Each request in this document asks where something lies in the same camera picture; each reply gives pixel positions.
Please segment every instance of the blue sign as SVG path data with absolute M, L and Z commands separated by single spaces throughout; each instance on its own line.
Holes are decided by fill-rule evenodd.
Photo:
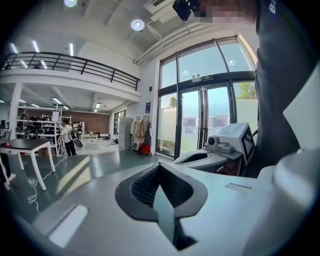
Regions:
M 151 102 L 147 102 L 145 104 L 145 112 L 146 113 L 150 113 L 150 108 L 151 108 Z

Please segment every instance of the air conditioning unit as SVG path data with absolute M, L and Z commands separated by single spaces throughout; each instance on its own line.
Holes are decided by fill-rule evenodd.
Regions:
M 150 18 L 153 22 L 160 21 L 165 23 L 177 16 L 177 13 L 172 7 L 174 1 L 175 0 L 152 0 L 143 7 L 153 14 Z

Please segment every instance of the white cabinet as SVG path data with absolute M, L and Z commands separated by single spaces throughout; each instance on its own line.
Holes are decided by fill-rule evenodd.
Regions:
M 128 150 L 131 146 L 130 143 L 130 128 L 131 123 L 133 122 L 132 118 L 129 117 L 121 117 L 119 118 L 119 132 L 118 132 L 118 140 L 119 140 L 119 151 Z

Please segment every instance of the tree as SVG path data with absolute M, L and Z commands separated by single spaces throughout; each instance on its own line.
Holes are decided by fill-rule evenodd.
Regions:
M 170 108 L 175 108 L 177 106 L 177 99 L 175 96 L 170 97 L 170 103 L 169 107 Z
M 237 99 L 257 99 L 256 88 L 249 82 L 240 83 L 241 95 Z

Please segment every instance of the gray shirt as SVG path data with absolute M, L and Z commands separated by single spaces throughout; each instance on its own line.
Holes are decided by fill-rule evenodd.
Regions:
M 258 1 L 256 32 L 259 118 L 256 148 L 246 171 L 249 177 L 257 177 L 261 168 L 276 165 L 299 149 L 283 111 L 304 86 L 318 59 L 308 34 L 279 0 Z

